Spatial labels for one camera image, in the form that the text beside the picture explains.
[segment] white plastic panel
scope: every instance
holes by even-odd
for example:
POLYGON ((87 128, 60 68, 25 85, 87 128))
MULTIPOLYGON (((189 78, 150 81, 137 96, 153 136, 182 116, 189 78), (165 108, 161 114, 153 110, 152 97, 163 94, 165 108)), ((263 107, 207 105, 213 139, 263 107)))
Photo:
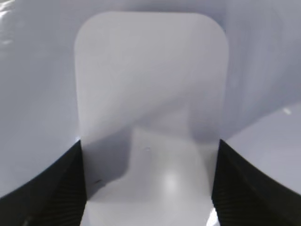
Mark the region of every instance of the white plastic panel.
POLYGON ((220 26, 199 14, 99 14, 75 57, 91 224, 205 225, 228 65, 220 26))

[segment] plastic sheet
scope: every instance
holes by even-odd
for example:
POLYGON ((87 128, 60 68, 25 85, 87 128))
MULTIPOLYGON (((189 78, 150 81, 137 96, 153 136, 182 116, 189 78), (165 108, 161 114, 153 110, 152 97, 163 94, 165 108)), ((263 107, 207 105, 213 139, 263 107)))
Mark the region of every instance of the plastic sheet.
POLYGON ((226 32, 221 137, 301 101, 299 0, 9 0, 0 3, 0 196, 78 140, 74 41, 104 11, 197 12, 226 32))

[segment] black ribbed material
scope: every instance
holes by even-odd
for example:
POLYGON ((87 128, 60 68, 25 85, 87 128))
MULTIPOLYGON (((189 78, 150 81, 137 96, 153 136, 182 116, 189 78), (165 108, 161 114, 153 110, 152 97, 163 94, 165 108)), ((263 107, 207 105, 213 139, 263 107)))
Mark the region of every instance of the black ribbed material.
POLYGON ((220 142, 212 200, 221 226, 301 226, 301 196, 220 142))
POLYGON ((79 226, 86 201, 77 142, 36 178, 0 199, 0 225, 79 226))

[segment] white surface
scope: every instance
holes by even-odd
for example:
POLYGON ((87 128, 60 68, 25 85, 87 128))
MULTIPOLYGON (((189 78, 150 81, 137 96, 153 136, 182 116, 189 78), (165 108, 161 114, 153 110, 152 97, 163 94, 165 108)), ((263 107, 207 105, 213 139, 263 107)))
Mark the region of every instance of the white surface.
POLYGON ((227 143, 262 172, 301 194, 301 104, 279 109, 227 143))
POLYGON ((222 29, 198 14, 105 13, 84 24, 75 54, 91 225, 206 225, 222 29))
POLYGON ((0 5, 0 196, 38 175, 77 139, 74 41, 83 23, 101 12, 196 12, 225 29, 230 63, 224 139, 301 100, 300 0, 8 0, 0 5), (48 114, 53 109, 60 110, 48 114), (16 170, 18 164, 22 169, 16 170))

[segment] black rubber edge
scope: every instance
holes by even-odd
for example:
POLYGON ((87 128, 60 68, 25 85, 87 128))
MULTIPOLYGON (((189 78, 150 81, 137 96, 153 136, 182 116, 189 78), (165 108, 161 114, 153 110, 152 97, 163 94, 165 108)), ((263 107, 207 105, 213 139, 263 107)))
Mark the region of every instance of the black rubber edge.
POLYGON ((79 141, 44 172, 0 199, 0 225, 79 226, 86 201, 79 141))
POLYGON ((221 226, 301 226, 301 196, 259 171, 222 140, 212 200, 221 226))

